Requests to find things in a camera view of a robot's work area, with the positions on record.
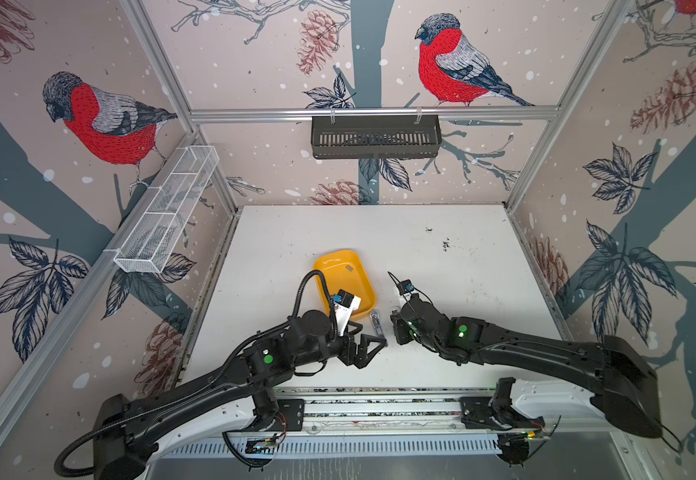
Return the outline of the aluminium frame corner post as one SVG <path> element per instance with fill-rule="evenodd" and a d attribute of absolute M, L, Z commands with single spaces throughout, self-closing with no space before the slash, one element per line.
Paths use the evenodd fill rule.
<path fill-rule="evenodd" d="M 147 55 L 155 75 L 186 133 L 196 144 L 209 145 L 204 129 L 194 120 L 191 94 L 181 77 L 182 60 L 173 45 L 175 30 L 161 1 L 121 1 L 123 11 Z"/>

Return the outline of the aluminium top crossbar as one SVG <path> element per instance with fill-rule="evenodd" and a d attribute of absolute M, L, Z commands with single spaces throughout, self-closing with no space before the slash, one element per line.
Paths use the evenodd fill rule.
<path fill-rule="evenodd" d="M 555 119 L 561 109 L 556 106 L 480 106 L 480 107 L 405 107 L 353 109 L 197 109 L 189 118 L 197 125 L 223 123 L 299 122 L 316 117 L 411 116 L 436 115 L 440 120 L 542 120 Z"/>

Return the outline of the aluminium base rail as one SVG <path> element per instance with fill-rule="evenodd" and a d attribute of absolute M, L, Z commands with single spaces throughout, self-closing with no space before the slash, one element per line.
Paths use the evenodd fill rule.
<path fill-rule="evenodd" d="M 159 443 L 161 459 L 234 458 L 248 461 L 341 457 L 501 454 L 516 437 L 533 449 L 556 432 L 558 421 L 534 420 L 513 430 L 475 426 L 475 408 L 493 389 L 280 388 L 271 426 L 244 425 L 251 401 L 220 410 L 225 426 L 202 433 L 190 423 Z"/>

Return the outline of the yellow plastic tray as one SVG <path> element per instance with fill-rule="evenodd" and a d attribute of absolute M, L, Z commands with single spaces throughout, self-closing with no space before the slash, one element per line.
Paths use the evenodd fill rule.
<path fill-rule="evenodd" d="M 348 265 L 354 272 L 348 272 Z M 324 274 L 331 295 L 343 289 L 361 298 L 361 306 L 352 315 L 352 319 L 363 320 L 370 316 L 370 312 L 376 307 L 377 295 L 355 251 L 344 249 L 323 255 L 314 262 L 313 269 Z"/>

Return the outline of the light blue stapler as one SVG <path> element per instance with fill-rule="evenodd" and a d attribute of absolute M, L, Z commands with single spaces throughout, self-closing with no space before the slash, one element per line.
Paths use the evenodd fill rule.
<path fill-rule="evenodd" d="M 387 344 L 387 338 L 385 337 L 385 334 L 384 334 L 384 331 L 383 331 L 383 328 L 382 328 L 382 325 L 381 325 L 380 313 L 379 313 L 379 311 L 378 311 L 377 309 L 373 309 L 373 310 L 370 312 L 370 321 L 371 321 L 371 325 L 372 325 L 372 327 L 373 327 L 375 336 L 376 336 L 378 339 L 381 340 L 381 343 L 382 343 L 383 345 L 386 345 L 386 344 Z"/>

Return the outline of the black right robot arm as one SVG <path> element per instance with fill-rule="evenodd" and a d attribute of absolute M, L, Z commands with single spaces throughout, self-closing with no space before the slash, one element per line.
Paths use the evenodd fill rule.
<path fill-rule="evenodd" d="M 657 374 L 617 336 L 596 343 L 529 335 L 478 318 L 449 318 L 418 294 L 393 311 L 391 321 L 401 345 L 415 341 L 457 365 L 511 366 L 561 380 L 589 392 L 588 404 L 619 430 L 663 435 Z"/>

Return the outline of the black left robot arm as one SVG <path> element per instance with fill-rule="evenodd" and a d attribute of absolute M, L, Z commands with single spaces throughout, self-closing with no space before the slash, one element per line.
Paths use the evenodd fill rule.
<path fill-rule="evenodd" d="M 387 345 L 360 324 L 340 321 L 349 308 L 330 301 L 326 311 L 301 312 L 308 282 L 301 281 L 292 313 L 272 328 L 240 342 L 217 369 L 161 394 L 106 400 L 94 429 L 58 455 L 54 471 L 64 478 L 136 479 L 165 454 L 214 433 L 259 431 L 279 413 L 274 389 L 303 366 L 332 358 L 362 369 Z"/>

